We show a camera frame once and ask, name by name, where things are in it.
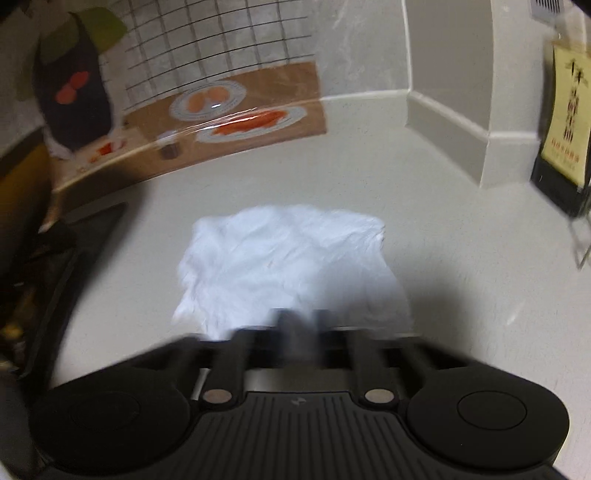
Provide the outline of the white tissue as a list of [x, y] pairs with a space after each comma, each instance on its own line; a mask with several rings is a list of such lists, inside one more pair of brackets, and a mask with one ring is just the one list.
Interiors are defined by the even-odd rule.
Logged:
[[177, 268], [173, 318], [211, 340], [273, 325], [281, 310], [307, 325], [328, 310], [344, 327], [409, 333], [410, 302], [385, 260], [385, 233], [377, 217], [310, 205], [200, 218]]

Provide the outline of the soy sauce bottle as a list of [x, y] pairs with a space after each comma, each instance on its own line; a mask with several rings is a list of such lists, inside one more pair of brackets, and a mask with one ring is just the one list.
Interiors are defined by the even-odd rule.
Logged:
[[532, 184], [570, 218], [590, 209], [590, 47], [552, 43], [554, 92], [550, 121]]

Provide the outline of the grey wall vent grille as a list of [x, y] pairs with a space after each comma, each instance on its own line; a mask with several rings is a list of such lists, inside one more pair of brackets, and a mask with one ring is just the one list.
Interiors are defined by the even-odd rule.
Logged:
[[562, 0], [531, 0], [530, 10], [533, 19], [552, 24], [562, 14]]

